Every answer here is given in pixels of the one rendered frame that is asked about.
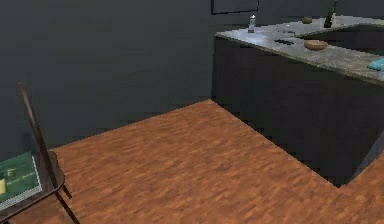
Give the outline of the dark kitchen counter cabinet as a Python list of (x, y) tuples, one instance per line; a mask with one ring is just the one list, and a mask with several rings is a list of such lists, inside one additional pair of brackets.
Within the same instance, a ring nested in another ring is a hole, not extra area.
[[(384, 75), (380, 55), (329, 45), (304, 47), (300, 35), (384, 20), (339, 16), (218, 32), (211, 98), (335, 186), (351, 183), (384, 154)], [(294, 42), (284, 45), (282, 39)]]

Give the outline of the dark kitchen sink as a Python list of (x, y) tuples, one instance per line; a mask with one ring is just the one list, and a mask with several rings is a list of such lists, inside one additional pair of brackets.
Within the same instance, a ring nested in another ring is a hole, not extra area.
[(321, 40), (329, 45), (384, 56), (384, 26), (357, 25), (338, 30), (300, 35), (304, 40)]

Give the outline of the dark framed window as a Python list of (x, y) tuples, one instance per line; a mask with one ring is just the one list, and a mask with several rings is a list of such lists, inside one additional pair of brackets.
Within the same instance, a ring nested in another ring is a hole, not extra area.
[(260, 0), (210, 0), (212, 15), (253, 12), (259, 9)]

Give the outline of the brown wooden bowl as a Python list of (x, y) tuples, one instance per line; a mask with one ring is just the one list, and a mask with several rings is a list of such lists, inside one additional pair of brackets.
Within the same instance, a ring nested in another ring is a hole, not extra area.
[(323, 50), (328, 46), (328, 43), (325, 41), (320, 40), (305, 40), (304, 41), (304, 47), (313, 50), (313, 51), (319, 51)]

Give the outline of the dark brown wooden chair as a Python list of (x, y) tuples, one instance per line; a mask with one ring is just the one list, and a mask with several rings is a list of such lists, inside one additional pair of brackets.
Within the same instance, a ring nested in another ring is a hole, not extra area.
[(11, 218), (38, 204), (51, 195), (56, 196), (73, 223), (80, 224), (75, 214), (59, 193), (59, 190), (62, 189), (69, 199), (72, 198), (71, 193), (65, 186), (65, 175), (58, 164), (57, 154), (47, 150), (25, 84), (23, 82), (18, 82), (17, 85), (34, 133), (34, 138), (39, 146), (39, 152), (34, 156), (34, 158), (37, 162), (36, 167), (40, 177), (42, 191), (6, 208), (3, 211), (0, 211), (0, 224), (10, 224)]

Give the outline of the dark green bottle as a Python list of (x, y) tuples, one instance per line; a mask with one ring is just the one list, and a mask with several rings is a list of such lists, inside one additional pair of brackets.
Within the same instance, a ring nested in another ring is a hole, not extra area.
[(328, 9), (327, 16), (324, 21), (324, 28), (330, 28), (332, 26), (333, 22), (333, 14), (335, 13), (336, 10), (336, 5), (337, 5), (338, 0), (333, 0), (332, 6)]

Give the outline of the green book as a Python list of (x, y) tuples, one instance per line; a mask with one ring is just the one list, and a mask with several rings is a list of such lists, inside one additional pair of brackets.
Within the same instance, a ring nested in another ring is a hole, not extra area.
[(0, 162), (0, 211), (41, 191), (39, 172), (31, 152)]

